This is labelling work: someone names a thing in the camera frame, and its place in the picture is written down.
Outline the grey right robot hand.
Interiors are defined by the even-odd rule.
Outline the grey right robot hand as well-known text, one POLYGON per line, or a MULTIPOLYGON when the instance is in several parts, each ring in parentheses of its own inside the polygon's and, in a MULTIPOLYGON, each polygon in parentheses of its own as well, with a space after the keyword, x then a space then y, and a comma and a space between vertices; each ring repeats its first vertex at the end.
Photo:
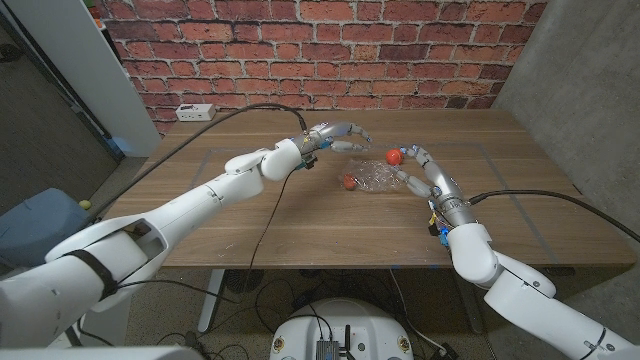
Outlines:
POLYGON ((393 169, 395 177, 413 194, 423 198, 431 197, 444 219, 453 227, 477 222, 456 181, 426 149, 412 145, 409 148, 401 147, 400 152, 404 155, 404 159, 415 159, 429 181, 429 184, 426 184, 418 177, 395 167, 393 169))

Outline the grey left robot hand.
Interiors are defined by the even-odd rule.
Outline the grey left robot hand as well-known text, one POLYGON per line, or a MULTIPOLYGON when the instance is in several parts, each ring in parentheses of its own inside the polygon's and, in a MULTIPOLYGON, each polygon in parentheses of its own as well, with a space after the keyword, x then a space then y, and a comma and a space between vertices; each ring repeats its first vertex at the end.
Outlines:
POLYGON ((302 135, 293 139, 301 154, 302 162, 299 168, 310 169, 317 161, 315 152, 322 149, 330 149, 336 153, 351 153, 366 151, 369 146, 349 141, 342 141, 342 137, 357 135, 372 142, 372 138, 361 126, 351 122, 320 123, 302 135))

